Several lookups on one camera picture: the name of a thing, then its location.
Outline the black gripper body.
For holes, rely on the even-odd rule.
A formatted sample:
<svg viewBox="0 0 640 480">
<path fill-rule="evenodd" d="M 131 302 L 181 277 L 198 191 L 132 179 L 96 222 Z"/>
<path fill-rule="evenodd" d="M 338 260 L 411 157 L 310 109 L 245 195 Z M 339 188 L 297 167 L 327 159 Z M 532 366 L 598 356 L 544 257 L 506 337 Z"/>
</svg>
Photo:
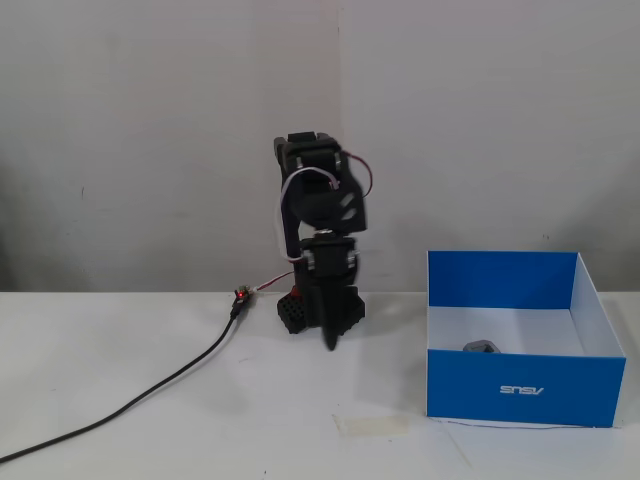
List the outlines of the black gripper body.
<svg viewBox="0 0 640 480">
<path fill-rule="evenodd" d="M 353 237 L 314 235 L 301 241 L 298 289 L 303 297 L 343 294 L 355 285 L 358 253 Z"/>
</svg>

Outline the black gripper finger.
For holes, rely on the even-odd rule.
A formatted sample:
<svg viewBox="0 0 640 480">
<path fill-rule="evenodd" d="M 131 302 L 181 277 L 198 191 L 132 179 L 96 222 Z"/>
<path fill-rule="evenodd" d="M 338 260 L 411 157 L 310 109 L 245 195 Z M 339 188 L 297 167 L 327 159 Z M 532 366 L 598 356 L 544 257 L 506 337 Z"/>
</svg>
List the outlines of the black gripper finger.
<svg viewBox="0 0 640 480">
<path fill-rule="evenodd" d="M 334 332 L 332 327 L 332 312 L 330 298 L 325 288 L 318 288 L 318 318 L 322 330 L 324 343 L 329 351 L 334 350 Z"/>
<path fill-rule="evenodd" d="M 344 288 L 336 288 L 330 300 L 330 350 L 336 349 L 345 327 L 345 298 Z"/>
</svg>

